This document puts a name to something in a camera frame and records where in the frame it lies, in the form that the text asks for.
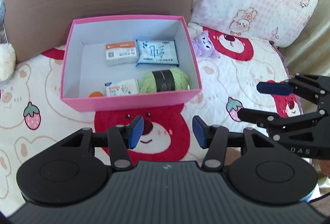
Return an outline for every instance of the blue wet wipes package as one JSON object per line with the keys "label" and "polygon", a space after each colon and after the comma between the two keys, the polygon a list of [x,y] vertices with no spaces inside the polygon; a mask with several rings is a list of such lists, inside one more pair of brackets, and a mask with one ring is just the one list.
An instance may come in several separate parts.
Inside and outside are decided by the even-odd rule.
{"label": "blue wet wipes package", "polygon": [[173,40],[137,40],[139,64],[166,64],[179,66],[177,51]]}

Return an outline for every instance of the orange label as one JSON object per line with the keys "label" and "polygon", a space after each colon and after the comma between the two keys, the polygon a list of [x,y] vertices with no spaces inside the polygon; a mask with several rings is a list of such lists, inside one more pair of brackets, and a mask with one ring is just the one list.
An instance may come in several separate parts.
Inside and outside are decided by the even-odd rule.
{"label": "orange label", "polygon": [[117,48],[135,48],[134,41],[125,41],[125,42],[118,42],[118,43],[111,43],[105,45],[105,49],[117,49]]}

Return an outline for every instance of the pink strawberry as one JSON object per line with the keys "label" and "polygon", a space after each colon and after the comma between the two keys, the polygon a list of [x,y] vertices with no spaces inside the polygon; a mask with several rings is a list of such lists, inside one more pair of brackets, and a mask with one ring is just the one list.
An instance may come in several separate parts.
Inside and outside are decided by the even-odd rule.
{"label": "pink strawberry", "polygon": [[35,105],[32,105],[31,102],[29,102],[24,109],[23,116],[25,124],[29,129],[36,130],[39,127],[41,122],[40,111]]}
{"label": "pink strawberry", "polygon": [[240,122],[240,118],[237,116],[237,112],[243,107],[242,103],[238,100],[235,100],[231,97],[228,98],[228,103],[226,105],[226,109],[230,115],[230,117],[236,121]]}

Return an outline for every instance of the hand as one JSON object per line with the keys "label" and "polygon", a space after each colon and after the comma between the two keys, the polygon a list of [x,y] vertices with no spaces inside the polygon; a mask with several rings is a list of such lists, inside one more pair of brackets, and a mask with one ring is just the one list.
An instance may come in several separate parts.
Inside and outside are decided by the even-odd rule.
{"label": "hand", "polygon": [[319,160],[320,168],[323,174],[330,177],[330,161],[329,160]]}

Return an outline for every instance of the open cardboard box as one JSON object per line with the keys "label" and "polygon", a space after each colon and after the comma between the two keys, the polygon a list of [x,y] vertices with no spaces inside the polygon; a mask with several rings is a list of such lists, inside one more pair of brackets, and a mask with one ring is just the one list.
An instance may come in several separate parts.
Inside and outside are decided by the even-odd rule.
{"label": "open cardboard box", "polygon": [[[174,40],[179,69],[190,79],[190,90],[152,94],[91,97],[104,92],[107,82],[141,79],[147,72],[173,65],[106,65],[105,45],[128,40]],[[86,111],[161,107],[189,101],[202,89],[196,57],[183,17],[164,15],[116,15],[74,20],[67,40],[61,78],[61,100]]]}

